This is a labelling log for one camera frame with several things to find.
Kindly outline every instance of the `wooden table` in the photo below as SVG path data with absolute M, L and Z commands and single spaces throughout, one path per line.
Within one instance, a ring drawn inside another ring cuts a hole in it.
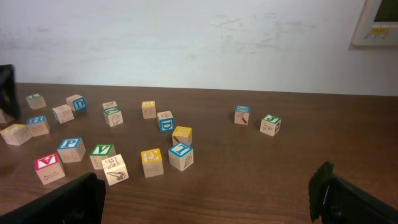
M 397 97 L 37 84 L 18 84 L 17 92 L 18 122 L 44 114 L 52 130 L 22 146 L 0 140 L 0 215 L 86 172 L 105 179 L 88 154 L 106 142 L 123 155 L 130 178 L 107 185 L 103 223 L 310 223 L 308 181 L 325 161 L 398 208 Z M 46 108 L 28 107 L 24 97 L 33 93 L 44 95 Z M 88 110 L 58 124 L 51 109 L 74 94 L 85 97 Z M 110 128 L 101 104 L 113 100 L 124 123 Z M 158 112 L 170 110 L 176 125 L 193 128 L 195 163 L 186 171 L 169 164 L 171 134 L 142 118 L 147 100 Z M 236 105 L 251 107 L 247 126 L 233 123 Z M 266 114 L 282 118 L 274 137 L 259 132 Z M 66 177 L 42 185 L 34 159 L 73 137 L 83 138 L 83 160 L 64 164 Z M 140 152 L 157 147 L 165 174 L 146 179 Z

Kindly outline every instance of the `blue block face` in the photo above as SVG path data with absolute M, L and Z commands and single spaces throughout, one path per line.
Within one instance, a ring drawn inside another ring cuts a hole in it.
M 250 113 L 250 107 L 248 106 L 236 106 L 235 112 Z
M 42 115 L 42 116 L 38 116 L 38 117 L 29 119 L 29 120 L 27 121 L 27 124 L 28 124 L 28 125 L 29 125 L 29 124 L 37 124 L 37 123 L 41 123 L 41 122 L 44 122 L 44 121 L 45 121 L 45 116 Z
M 192 149 L 193 149 L 192 147 L 180 142 L 175 146 L 171 147 L 169 151 L 178 156 L 179 158 L 181 158 L 186 154 L 188 154 L 190 151 L 192 151 Z
M 73 100 L 73 107 L 75 108 L 75 111 L 81 111 L 86 109 L 86 101 L 85 98 L 79 98 L 77 100 Z
M 64 139 L 58 149 L 74 149 L 79 145 L 81 138 Z
M 173 131 L 174 126 L 174 118 L 166 118 L 159 121 L 159 127 L 161 132 Z

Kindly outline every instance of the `yellow block face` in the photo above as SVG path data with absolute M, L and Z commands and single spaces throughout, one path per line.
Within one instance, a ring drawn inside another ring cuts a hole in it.
M 173 136 L 188 137 L 192 128 L 177 126 L 173 132 Z
M 162 161 L 160 149 L 151 149 L 141 152 L 142 164 L 150 164 L 152 162 Z
M 155 106 L 155 101 L 145 101 L 142 102 L 141 108 L 148 108 L 148 107 L 154 107 Z
M 25 126 L 26 126 L 26 125 L 24 125 L 24 124 L 13 124 L 13 125 L 11 125 L 10 127 L 6 128 L 6 129 L 4 129 L 4 130 L 2 130 L 1 132 L 2 132 L 2 133 L 6 133 L 6 134 L 11 134 L 11 133 L 14 133 L 14 132 L 20 130 L 21 128 L 23 128 L 23 127 L 25 127 Z

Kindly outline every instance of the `wooden block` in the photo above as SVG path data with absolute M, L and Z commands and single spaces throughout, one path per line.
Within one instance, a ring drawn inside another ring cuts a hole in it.
M 114 106 L 118 106 L 118 104 L 116 103 L 116 101 L 107 102 L 107 103 L 103 103 L 103 104 L 102 104 L 102 107 L 104 108 L 104 110 L 105 110 L 106 108 L 111 108 L 111 107 L 114 107 Z
M 27 129 L 30 131 L 33 137 L 36 137 L 50 133 L 51 127 L 47 121 L 47 118 L 42 115 L 29 119 L 27 121 Z
M 141 152 L 142 166 L 146 178 L 162 175 L 163 161 L 160 149 L 151 149 Z
M 118 106 L 106 108 L 104 110 L 104 116 L 105 116 L 105 122 L 110 127 L 123 123 L 122 111 Z
M 267 115 L 261 120 L 260 131 L 264 134 L 274 136 L 279 131 L 281 122 L 282 120 L 278 117 Z
M 248 124 L 249 123 L 250 107 L 236 106 L 235 107 L 235 124 Z
M 51 183 L 65 176 L 57 153 L 35 160 L 35 170 L 43 184 Z
M 183 142 L 190 146 L 192 144 L 192 128 L 177 126 L 172 135 L 173 146 Z
M 193 148 L 180 142 L 169 149 L 170 164 L 184 171 L 193 164 Z
M 98 144 L 91 152 L 90 159 L 94 169 L 104 169 L 101 161 L 115 155 L 116 151 L 113 144 Z
M 157 113 L 157 123 L 161 132 L 173 131 L 175 128 L 174 118 L 170 111 Z
M 64 139 L 57 151 L 63 163 L 80 162 L 85 155 L 86 148 L 81 138 L 71 138 Z
M 67 98 L 67 105 L 76 112 L 87 109 L 85 98 L 77 94 Z
M 156 118 L 155 101 L 145 101 L 141 104 L 144 119 Z
M 46 106 L 43 95 L 36 93 L 26 97 L 30 108 L 37 110 Z
M 0 133 L 6 143 L 13 146 L 20 146 L 32 137 L 27 126 L 24 124 L 13 124 Z
M 0 124 L 10 123 L 13 120 L 14 118 L 12 116 L 9 116 L 8 114 L 6 114 L 6 112 L 0 109 Z
M 67 121 L 71 121 L 75 119 L 73 117 L 72 109 L 68 105 L 62 105 L 56 108 L 52 108 L 55 119 L 60 123 L 65 123 Z
M 109 186 L 119 183 L 120 181 L 127 180 L 129 174 L 127 173 L 126 165 L 123 161 L 122 155 L 109 157 L 101 161 L 104 167 L 106 180 Z

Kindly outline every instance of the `green block face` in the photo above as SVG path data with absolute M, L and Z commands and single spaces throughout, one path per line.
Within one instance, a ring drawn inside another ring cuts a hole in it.
M 98 144 L 94 147 L 92 156 L 107 156 L 111 152 L 113 144 Z
M 30 95 L 30 96 L 27 96 L 26 98 L 27 98 L 28 100 L 33 100 L 33 99 L 39 98 L 39 97 L 41 97 L 41 96 L 42 96 L 42 95 L 41 95 L 40 93 L 36 93 L 36 94 Z
M 112 107 L 112 108 L 106 108 L 106 109 L 104 110 L 104 112 L 106 113 L 106 115 L 111 115 L 111 114 L 117 113 L 117 112 L 119 112 L 119 111 L 120 111 L 120 108 L 119 108 L 118 106 L 114 106 L 114 107 Z
M 266 120 L 266 121 L 269 121 L 269 122 L 271 122 L 273 124 L 276 124 L 276 123 L 278 123 L 280 121 L 280 119 L 278 117 L 275 117 L 273 115 L 267 115 L 263 119 Z

